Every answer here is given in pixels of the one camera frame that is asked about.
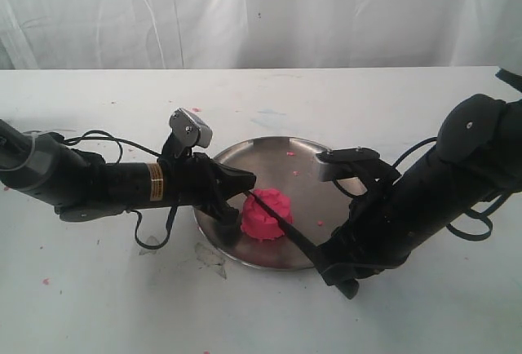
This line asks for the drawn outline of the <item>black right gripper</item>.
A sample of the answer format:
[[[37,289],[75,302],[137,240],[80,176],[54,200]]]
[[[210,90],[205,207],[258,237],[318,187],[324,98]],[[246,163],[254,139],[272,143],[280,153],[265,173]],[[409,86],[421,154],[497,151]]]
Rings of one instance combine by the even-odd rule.
[[[424,242],[424,192],[395,190],[350,208],[348,221],[316,247],[313,264],[327,285],[344,288],[405,262]]]

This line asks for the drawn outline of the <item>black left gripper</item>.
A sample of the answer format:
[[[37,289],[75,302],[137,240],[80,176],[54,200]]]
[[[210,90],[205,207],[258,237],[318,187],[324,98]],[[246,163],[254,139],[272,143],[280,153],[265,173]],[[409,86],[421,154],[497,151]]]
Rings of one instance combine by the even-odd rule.
[[[225,228],[236,227],[239,210],[224,199],[252,190],[257,180],[254,173],[181,148],[171,133],[157,163],[163,171],[165,198],[171,197],[177,206],[194,206]]]

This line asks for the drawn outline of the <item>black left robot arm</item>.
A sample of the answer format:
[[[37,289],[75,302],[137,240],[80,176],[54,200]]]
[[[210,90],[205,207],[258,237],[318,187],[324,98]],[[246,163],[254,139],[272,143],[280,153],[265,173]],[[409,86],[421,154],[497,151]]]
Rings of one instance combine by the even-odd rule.
[[[195,206],[233,225],[239,212],[228,200],[253,189],[255,174],[194,152],[212,138],[201,120],[171,118],[170,128],[155,162],[107,163],[98,153],[71,148],[56,133],[23,134],[2,122],[1,181],[53,206],[70,223],[168,207],[170,228],[179,207]]]

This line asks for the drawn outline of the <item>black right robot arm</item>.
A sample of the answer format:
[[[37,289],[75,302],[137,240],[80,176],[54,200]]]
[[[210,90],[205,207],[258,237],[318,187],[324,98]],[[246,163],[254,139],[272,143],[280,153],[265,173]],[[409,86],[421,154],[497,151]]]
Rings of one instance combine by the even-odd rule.
[[[347,221],[318,247],[329,285],[400,266],[423,242],[461,215],[487,222],[482,201],[497,209],[521,190],[521,103],[477,94],[456,106],[407,171],[369,148],[317,155],[320,180],[358,178]]]

